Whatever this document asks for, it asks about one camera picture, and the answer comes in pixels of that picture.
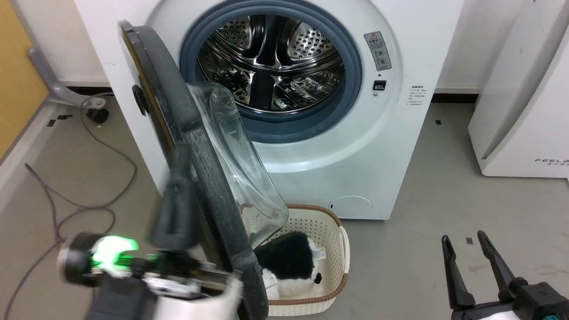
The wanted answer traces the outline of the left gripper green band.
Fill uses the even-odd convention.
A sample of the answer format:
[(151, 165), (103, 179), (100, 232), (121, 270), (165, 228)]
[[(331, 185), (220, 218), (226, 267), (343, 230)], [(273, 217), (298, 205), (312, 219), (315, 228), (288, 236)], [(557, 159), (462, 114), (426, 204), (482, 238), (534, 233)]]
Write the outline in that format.
[(187, 250), (199, 243), (198, 209), (192, 179), (192, 149), (179, 144), (171, 153), (169, 177), (150, 232), (159, 250), (140, 256), (134, 239), (81, 232), (63, 242), (57, 266), (71, 284), (97, 288), (105, 280), (142, 284), (156, 296), (173, 299), (240, 299), (240, 276), (217, 270)]

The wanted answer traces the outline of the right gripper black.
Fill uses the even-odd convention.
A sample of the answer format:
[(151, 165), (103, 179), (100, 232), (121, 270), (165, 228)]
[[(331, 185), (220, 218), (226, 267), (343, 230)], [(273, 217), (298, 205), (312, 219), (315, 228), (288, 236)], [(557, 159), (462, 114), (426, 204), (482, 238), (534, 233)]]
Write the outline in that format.
[(441, 238), (449, 307), (452, 320), (567, 320), (568, 299), (548, 282), (530, 285), (524, 277), (515, 277), (487, 234), (477, 231), (482, 253), (498, 287), (499, 301), (476, 304), (468, 292), (457, 265), (457, 254), (447, 235)]

